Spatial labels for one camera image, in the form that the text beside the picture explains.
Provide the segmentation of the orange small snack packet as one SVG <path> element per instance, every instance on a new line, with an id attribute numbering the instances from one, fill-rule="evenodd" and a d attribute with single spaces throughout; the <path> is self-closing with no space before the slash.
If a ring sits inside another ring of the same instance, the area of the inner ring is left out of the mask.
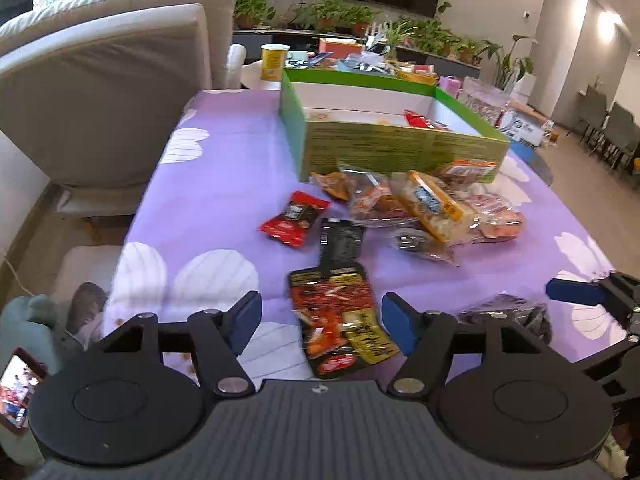
<path id="1" fill-rule="evenodd" d="M 313 171 L 310 175 L 314 183 L 318 185 L 326 195 L 329 195 L 332 200 L 338 200 L 339 202 L 348 202 L 350 200 L 348 184 L 344 174 L 341 172 L 318 174 L 318 172 Z"/>

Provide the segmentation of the white red snack packet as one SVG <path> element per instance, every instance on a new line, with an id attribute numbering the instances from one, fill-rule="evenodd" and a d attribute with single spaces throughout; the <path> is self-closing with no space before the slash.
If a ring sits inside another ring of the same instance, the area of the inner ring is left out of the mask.
<path id="1" fill-rule="evenodd" d="M 322 120 L 330 120 L 332 118 L 328 110 L 306 110 L 305 116 L 310 122 L 321 122 Z"/>

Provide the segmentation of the dark crinkled snack packet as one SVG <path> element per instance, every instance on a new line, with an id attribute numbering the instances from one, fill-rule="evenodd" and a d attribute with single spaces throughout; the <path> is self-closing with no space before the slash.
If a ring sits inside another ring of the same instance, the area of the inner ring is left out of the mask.
<path id="1" fill-rule="evenodd" d="M 457 318 L 468 324 L 480 325 L 492 318 L 521 325 L 545 344 L 551 344 L 552 325 L 545 302 L 533 301 L 502 292 L 501 294 L 473 304 L 457 314 Z"/>

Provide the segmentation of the red spicy snack packet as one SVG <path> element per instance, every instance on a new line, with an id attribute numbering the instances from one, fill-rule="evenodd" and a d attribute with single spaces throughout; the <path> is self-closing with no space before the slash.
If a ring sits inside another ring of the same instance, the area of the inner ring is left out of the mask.
<path id="1" fill-rule="evenodd" d="M 288 291 L 314 377 L 339 378 L 399 353 L 378 322 L 378 304 L 359 262 L 293 271 Z"/>

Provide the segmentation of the black sausage clear packet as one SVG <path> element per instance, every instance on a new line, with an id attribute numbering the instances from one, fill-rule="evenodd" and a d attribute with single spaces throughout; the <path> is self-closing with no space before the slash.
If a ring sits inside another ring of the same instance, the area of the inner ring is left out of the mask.
<path id="1" fill-rule="evenodd" d="M 431 234 L 425 231 L 408 228 L 394 229 L 392 232 L 392 245 L 404 254 L 437 263 L 446 263 L 450 266 L 458 266 L 452 248 L 439 240 L 435 240 Z"/>

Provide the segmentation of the black snack packet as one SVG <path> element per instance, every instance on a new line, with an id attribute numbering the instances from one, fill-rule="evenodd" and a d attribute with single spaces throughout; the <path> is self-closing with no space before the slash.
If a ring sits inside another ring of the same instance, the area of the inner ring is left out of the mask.
<path id="1" fill-rule="evenodd" d="M 321 221 L 319 270 L 324 278 L 357 270 L 364 234 L 363 226 L 349 220 Z"/>

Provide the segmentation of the yellow bread snack packet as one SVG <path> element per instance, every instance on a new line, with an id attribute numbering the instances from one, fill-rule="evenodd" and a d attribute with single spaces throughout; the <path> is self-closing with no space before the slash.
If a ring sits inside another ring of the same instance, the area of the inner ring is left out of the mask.
<path id="1" fill-rule="evenodd" d="M 393 172 L 390 189 L 405 210 L 441 243 L 469 243 L 480 224 L 480 216 L 470 206 L 456 200 L 446 185 L 428 174 Z"/>

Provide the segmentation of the pink bun snack packet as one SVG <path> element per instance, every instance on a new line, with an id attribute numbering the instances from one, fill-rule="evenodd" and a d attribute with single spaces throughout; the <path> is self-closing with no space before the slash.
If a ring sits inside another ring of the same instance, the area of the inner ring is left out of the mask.
<path id="1" fill-rule="evenodd" d="M 525 226 L 524 214 L 514 209 L 505 198 L 492 193 L 473 193 L 462 197 L 462 203 L 474 214 L 465 243 L 500 243 L 515 240 Z"/>

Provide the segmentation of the clear brown snack packet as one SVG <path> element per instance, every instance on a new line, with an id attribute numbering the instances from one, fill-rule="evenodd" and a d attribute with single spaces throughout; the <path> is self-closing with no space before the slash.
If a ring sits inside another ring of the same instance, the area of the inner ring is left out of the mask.
<path id="1" fill-rule="evenodd" d="M 338 162 L 349 192 L 349 218 L 368 229 L 411 226 L 416 219 L 401 205 L 385 174 Z"/>

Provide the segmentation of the red black small packet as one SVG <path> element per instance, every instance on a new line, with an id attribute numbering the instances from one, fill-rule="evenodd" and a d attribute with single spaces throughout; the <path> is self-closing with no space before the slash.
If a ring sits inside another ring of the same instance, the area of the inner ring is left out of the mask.
<path id="1" fill-rule="evenodd" d="M 288 247 L 302 247 L 310 228 L 329 206 L 328 200 L 296 191 L 282 212 L 264 222 L 259 231 Z"/>

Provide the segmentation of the orange pastry snack packet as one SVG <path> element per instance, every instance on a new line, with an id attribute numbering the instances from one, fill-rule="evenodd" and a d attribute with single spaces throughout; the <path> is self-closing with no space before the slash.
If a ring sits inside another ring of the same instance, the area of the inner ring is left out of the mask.
<path id="1" fill-rule="evenodd" d="M 435 170 L 435 176 L 449 185 L 468 185 L 480 182 L 497 168 L 495 162 L 479 159 L 457 159 Z"/>

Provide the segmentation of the white blue carton box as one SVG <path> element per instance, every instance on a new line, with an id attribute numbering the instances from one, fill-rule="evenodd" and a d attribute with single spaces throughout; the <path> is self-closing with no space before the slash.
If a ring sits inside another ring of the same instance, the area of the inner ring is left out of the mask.
<path id="1" fill-rule="evenodd" d="M 545 124 L 529 114 L 507 110 L 501 119 L 499 130 L 514 142 L 528 143 L 536 148 L 544 137 Z"/>

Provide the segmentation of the red snack packet in box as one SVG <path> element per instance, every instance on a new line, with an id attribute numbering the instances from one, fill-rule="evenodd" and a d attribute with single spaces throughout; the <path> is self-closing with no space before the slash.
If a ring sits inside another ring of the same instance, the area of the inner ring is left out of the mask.
<path id="1" fill-rule="evenodd" d="M 433 119 L 418 114 L 413 110 L 404 110 L 405 120 L 409 127 L 423 128 L 428 130 L 449 131 L 450 128 L 441 122 L 435 122 Z"/>

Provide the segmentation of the green cardboard box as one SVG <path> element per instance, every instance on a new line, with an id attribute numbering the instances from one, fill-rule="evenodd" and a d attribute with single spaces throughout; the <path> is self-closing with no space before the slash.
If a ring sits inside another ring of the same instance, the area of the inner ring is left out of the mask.
<path id="1" fill-rule="evenodd" d="M 332 118 L 310 122 L 306 110 Z M 404 110 L 450 130 L 409 127 Z M 457 159 L 501 165 L 510 148 L 507 136 L 444 90 L 369 74 L 287 68 L 280 118 L 301 181 L 337 170 L 338 162 L 381 174 L 430 172 Z"/>

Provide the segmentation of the smartphone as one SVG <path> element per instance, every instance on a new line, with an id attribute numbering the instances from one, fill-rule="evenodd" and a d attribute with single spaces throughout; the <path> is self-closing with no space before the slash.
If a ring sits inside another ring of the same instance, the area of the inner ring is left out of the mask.
<path id="1" fill-rule="evenodd" d="M 28 426 L 27 410 L 36 388 L 47 377 L 47 367 L 23 348 L 16 348 L 1 373 L 1 425 L 14 434 Z"/>

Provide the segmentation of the yellow woven basket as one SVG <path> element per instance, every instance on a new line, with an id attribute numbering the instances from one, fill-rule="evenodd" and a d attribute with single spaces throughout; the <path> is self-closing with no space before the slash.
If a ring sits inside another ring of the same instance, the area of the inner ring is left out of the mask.
<path id="1" fill-rule="evenodd" d="M 424 74 L 417 72 L 407 72 L 396 67 L 394 70 L 395 77 L 400 80 L 415 82 L 416 84 L 426 84 L 427 86 L 436 86 L 438 76 L 436 74 Z"/>

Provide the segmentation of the light blue storage basket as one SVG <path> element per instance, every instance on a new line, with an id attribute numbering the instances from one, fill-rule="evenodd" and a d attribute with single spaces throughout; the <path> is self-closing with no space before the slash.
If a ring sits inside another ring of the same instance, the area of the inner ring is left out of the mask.
<path id="1" fill-rule="evenodd" d="M 382 64 L 371 64 L 363 61 L 361 58 L 343 58 L 338 60 L 336 69 L 339 72 L 357 73 L 357 74 L 373 74 L 384 77 L 395 76 L 393 67 Z"/>

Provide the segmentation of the yellow cylindrical can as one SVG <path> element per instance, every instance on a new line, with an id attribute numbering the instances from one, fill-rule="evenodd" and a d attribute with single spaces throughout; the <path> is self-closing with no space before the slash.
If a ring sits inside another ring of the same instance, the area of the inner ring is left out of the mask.
<path id="1" fill-rule="evenodd" d="M 288 51 L 286 44 L 263 44 L 260 60 L 260 79 L 263 81 L 280 81 L 284 70 Z"/>

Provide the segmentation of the dark tv cabinet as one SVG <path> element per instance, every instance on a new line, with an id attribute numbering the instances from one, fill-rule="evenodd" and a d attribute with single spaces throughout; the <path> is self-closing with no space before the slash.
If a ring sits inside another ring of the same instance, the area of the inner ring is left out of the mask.
<path id="1" fill-rule="evenodd" d="M 246 62 L 256 62 L 262 57 L 264 44 L 286 44 L 293 51 L 307 51 L 318 53 L 324 44 L 329 45 L 329 51 L 335 55 L 347 54 L 347 49 L 355 52 L 363 49 L 363 39 L 348 35 L 331 35 L 314 32 L 313 30 L 298 29 L 252 29 L 235 30 L 232 32 L 232 42 L 242 44 L 246 49 Z M 433 65 L 439 76 L 454 76 L 459 79 L 465 77 L 478 78 L 480 68 L 466 64 L 454 58 L 423 53 L 413 48 L 400 46 L 397 48 L 397 59 L 400 62 L 414 63 L 416 65 Z"/>

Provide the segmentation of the orange box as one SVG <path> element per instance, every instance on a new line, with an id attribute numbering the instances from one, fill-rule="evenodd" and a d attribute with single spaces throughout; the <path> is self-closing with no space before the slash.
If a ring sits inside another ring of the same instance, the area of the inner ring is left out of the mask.
<path id="1" fill-rule="evenodd" d="M 319 40 L 319 52 L 327 53 L 329 58 L 342 60 L 350 54 L 360 55 L 362 45 L 353 39 L 344 38 L 321 38 Z"/>

